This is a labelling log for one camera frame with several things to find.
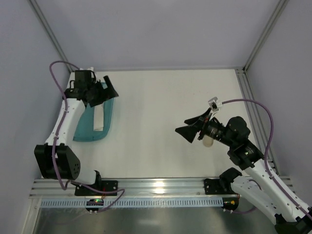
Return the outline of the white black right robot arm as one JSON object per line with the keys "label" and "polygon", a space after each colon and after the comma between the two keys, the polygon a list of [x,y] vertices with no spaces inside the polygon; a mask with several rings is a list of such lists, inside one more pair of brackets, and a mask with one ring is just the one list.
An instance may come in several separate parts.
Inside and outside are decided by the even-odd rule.
{"label": "white black right robot arm", "polygon": [[220,184],[226,191],[243,195],[274,224],[279,234],[310,234],[312,208],[303,202],[280,179],[265,161],[261,151],[249,140],[250,130],[242,117],[231,118],[226,125],[220,123],[208,109],[204,114],[187,119],[185,126],[175,132],[192,143],[204,137],[229,147],[230,160],[253,179],[257,186],[235,168],[220,175]]}

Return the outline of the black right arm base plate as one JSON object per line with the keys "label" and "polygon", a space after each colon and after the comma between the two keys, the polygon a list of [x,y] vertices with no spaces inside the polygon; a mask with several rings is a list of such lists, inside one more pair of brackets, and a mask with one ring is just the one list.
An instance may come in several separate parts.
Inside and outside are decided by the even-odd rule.
{"label": "black right arm base plate", "polygon": [[203,180],[204,191],[206,195],[233,195],[235,192],[231,189],[231,184],[221,178]]}

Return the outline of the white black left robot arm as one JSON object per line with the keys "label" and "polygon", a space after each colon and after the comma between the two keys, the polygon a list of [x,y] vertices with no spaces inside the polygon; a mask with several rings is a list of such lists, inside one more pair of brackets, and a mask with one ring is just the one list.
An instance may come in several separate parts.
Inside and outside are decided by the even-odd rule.
{"label": "white black left robot arm", "polygon": [[62,104],[58,119],[46,141],[35,147],[34,155],[43,178],[94,185],[99,181],[99,172],[82,165],[72,149],[74,134],[87,107],[117,98],[118,93],[108,75],[99,80],[91,70],[76,70],[69,83],[66,89],[59,87]]}

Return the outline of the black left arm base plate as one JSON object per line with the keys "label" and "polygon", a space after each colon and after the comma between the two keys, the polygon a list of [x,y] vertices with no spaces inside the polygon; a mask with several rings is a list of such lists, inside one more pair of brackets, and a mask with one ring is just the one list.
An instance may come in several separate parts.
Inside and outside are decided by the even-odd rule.
{"label": "black left arm base plate", "polygon": [[95,192],[86,188],[85,186],[76,186],[75,188],[75,196],[116,196],[118,189],[118,181],[117,180],[102,180],[98,181],[95,184],[88,185],[92,189],[95,189],[100,192],[111,192],[110,194],[103,194],[99,192]]}

